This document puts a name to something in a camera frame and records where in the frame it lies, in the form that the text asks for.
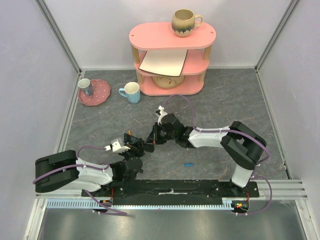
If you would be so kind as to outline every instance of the shelf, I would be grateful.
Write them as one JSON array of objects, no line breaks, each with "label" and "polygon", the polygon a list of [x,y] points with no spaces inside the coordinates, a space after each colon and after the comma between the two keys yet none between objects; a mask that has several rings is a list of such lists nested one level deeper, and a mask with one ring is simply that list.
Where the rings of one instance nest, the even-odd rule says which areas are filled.
[{"label": "shelf", "polygon": [[215,29],[207,23],[195,27],[186,37],[175,35],[171,22],[149,22],[134,27],[129,34],[131,44],[139,50],[204,49],[216,39]]},{"label": "shelf", "polygon": [[140,91],[148,96],[169,96],[172,94],[192,95],[197,94],[204,87],[204,82],[199,82],[199,75],[188,75],[184,81],[170,89],[158,87],[151,76],[143,76],[144,83],[140,84]]},{"label": "shelf", "polygon": [[[139,69],[139,66],[145,55],[145,51],[139,54],[141,60],[140,63],[134,64],[135,69],[138,71],[138,73],[144,76],[157,76],[158,74],[153,74]],[[186,55],[181,75],[197,75],[204,72],[208,68],[208,66],[209,61],[204,61],[204,52],[198,49],[191,49],[188,50],[188,53]]]}]

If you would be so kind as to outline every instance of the beige mug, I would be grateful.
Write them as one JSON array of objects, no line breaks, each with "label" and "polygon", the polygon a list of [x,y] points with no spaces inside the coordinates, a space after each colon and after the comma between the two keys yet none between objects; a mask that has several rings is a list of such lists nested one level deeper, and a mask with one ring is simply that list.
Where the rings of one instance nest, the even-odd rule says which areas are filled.
[{"label": "beige mug", "polygon": [[[201,18],[199,23],[196,23],[197,18]],[[180,9],[174,13],[171,26],[177,36],[186,37],[192,33],[195,27],[199,27],[203,23],[204,17],[202,15],[195,15],[188,9]]]}]

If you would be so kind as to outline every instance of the ceramic mug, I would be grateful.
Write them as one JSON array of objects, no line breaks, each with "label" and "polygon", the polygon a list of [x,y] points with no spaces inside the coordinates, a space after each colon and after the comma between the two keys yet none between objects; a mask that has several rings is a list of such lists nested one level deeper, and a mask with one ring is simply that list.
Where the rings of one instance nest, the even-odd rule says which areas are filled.
[{"label": "ceramic mug", "polygon": [[78,82],[78,87],[84,91],[87,96],[90,96],[94,93],[92,84],[88,78],[83,78]]},{"label": "ceramic mug", "polygon": [[140,86],[136,82],[128,82],[124,88],[119,89],[119,94],[127,98],[130,103],[137,104],[140,100]]},{"label": "ceramic mug", "polygon": [[[201,18],[199,23],[196,23],[197,18]],[[195,27],[199,27],[203,23],[204,17],[202,15],[195,15],[188,9],[180,9],[173,15],[171,27],[177,36],[186,37],[192,33]]]}]

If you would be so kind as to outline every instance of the gray cup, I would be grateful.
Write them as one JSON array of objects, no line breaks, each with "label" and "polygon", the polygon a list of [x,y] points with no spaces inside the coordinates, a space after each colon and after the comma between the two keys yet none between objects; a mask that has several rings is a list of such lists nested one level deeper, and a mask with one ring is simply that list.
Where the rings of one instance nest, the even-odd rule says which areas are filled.
[{"label": "gray cup", "polygon": [[83,78],[78,82],[78,87],[84,91],[87,96],[90,96],[94,93],[91,82],[88,78]]}]

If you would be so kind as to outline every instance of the round plate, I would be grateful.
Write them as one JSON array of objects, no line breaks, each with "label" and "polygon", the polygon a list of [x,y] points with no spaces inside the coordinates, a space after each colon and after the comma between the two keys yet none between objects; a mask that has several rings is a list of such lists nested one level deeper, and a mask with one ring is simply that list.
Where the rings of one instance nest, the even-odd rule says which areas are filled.
[{"label": "round plate", "polygon": [[90,81],[93,88],[93,94],[87,96],[81,89],[78,98],[81,103],[87,106],[98,106],[107,100],[110,96],[110,86],[102,79],[93,79]]},{"label": "round plate", "polygon": [[185,76],[152,76],[152,80],[160,88],[172,89],[181,84],[185,79]]}]

